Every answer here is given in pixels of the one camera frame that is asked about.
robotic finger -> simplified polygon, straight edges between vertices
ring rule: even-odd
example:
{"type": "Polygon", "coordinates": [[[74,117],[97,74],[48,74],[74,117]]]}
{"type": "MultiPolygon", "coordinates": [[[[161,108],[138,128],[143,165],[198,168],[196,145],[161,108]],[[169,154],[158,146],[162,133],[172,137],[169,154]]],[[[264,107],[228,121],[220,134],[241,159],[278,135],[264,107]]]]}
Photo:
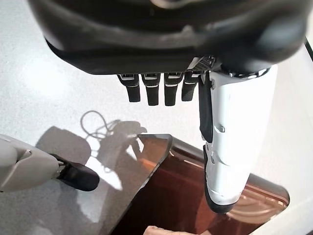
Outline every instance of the robotic finger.
{"type": "Polygon", "coordinates": [[[0,191],[39,186],[50,179],[83,191],[94,190],[99,176],[88,167],[48,154],[15,138],[0,135],[0,191]]]}

